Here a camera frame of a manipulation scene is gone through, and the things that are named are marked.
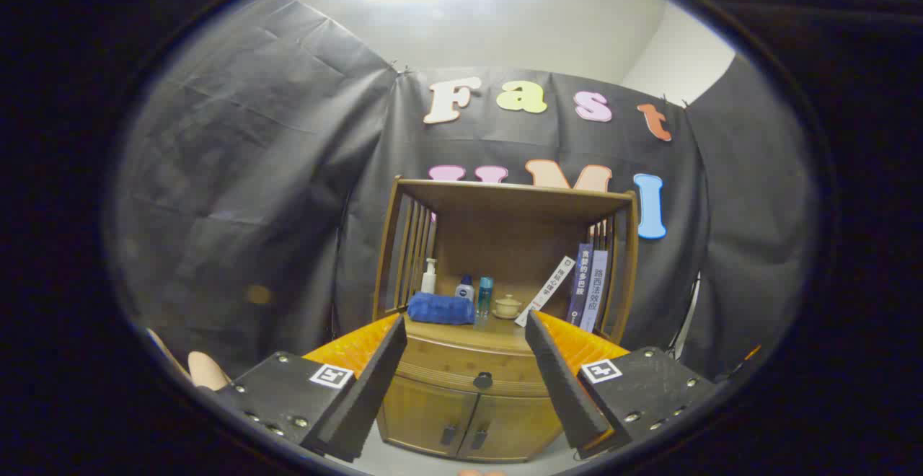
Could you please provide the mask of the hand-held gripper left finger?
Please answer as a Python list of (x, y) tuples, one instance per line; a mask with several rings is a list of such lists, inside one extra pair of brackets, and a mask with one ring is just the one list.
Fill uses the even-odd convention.
[(298, 356), (278, 351), (216, 392), (266, 434), (343, 462), (360, 457), (407, 345), (391, 314)]

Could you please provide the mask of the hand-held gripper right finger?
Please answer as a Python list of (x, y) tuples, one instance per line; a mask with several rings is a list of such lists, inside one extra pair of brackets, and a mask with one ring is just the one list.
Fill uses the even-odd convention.
[(715, 383), (659, 348), (627, 351), (534, 309), (525, 318), (526, 342), (580, 459), (645, 441), (716, 391)]

